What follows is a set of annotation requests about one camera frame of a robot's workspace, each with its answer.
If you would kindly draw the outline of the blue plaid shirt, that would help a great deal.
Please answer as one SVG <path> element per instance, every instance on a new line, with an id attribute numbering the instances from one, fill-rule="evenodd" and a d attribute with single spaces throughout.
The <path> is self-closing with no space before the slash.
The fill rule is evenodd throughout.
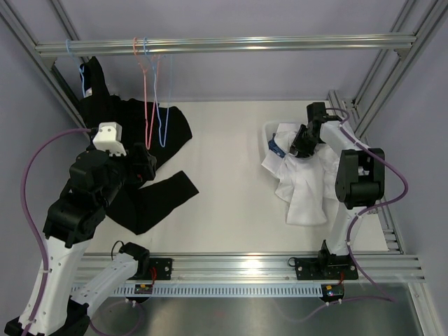
<path id="1" fill-rule="evenodd" d="M 289 153 L 290 145 L 287 132 L 273 133 L 267 144 L 269 150 L 280 158 L 284 158 Z"/>

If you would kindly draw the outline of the white and black shirt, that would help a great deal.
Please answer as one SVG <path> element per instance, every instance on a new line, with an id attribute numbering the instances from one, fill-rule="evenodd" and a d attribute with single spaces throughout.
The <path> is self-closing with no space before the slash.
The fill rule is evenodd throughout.
<path id="1" fill-rule="evenodd" d="M 293 123 L 280 123 L 277 132 L 287 132 L 291 146 L 298 130 Z M 323 209 L 325 199 L 337 205 L 337 214 L 345 216 L 352 211 L 337 201 L 335 183 L 340 158 L 327 144 L 317 146 L 314 154 L 305 159 L 287 153 L 280 158 L 268 151 L 262 166 L 266 168 L 279 184 L 275 194 L 288 205 L 286 224 L 296 226 L 324 225 L 328 218 Z"/>

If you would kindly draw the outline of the pink wire hanger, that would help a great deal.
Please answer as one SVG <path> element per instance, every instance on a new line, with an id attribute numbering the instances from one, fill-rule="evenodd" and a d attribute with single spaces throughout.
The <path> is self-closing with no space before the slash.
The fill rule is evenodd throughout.
<path id="1" fill-rule="evenodd" d="M 147 59 L 148 65 L 145 66 L 142 58 L 139 54 L 139 49 L 137 47 L 138 38 L 134 37 L 132 40 L 132 51 L 136 58 L 137 64 L 143 75 L 143 110 L 144 110 L 144 144 L 146 149 L 149 151 L 151 149 L 151 145 L 153 142 L 153 133 L 154 133 L 154 123 L 155 123 L 155 114 L 159 107 L 158 105 L 158 74 L 160 68 L 160 56 L 159 55 L 151 55 L 149 56 L 146 51 L 146 40 L 143 40 L 143 56 Z M 152 107 L 149 107 L 149 72 L 152 71 L 153 79 L 153 103 Z"/>

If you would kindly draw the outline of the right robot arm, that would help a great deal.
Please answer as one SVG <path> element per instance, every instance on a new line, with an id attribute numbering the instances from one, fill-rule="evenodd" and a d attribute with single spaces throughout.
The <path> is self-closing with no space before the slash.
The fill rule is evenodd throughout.
<path id="1" fill-rule="evenodd" d="M 330 115 L 323 102 L 307 106 L 307 124 L 301 125 L 290 147 L 290 154 L 308 159 L 319 144 L 327 144 L 339 158 L 334 183 L 339 202 L 329 238 L 323 240 L 317 256 L 295 258 L 297 280 L 357 280 L 358 266 L 351 250 L 356 223 L 384 196 L 384 151 L 369 148 L 344 124 L 348 115 Z"/>

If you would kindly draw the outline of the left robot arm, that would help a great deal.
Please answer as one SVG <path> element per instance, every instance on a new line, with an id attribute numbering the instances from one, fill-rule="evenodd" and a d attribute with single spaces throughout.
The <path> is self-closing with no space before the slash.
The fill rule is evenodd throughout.
<path id="1" fill-rule="evenodd" d="M 107 208 L 123 186 L 150 174 L 151 164 L 141 146 L 96 145 L 78 155 L 59 199 L 48 210 L 33 292 L 22 315 L 7 322 L 7 335 L 84 335 L 94 313 L 120 284 L 148 275 L 149 250 L 129 242 L 87 285 L 71 290 Z"/>

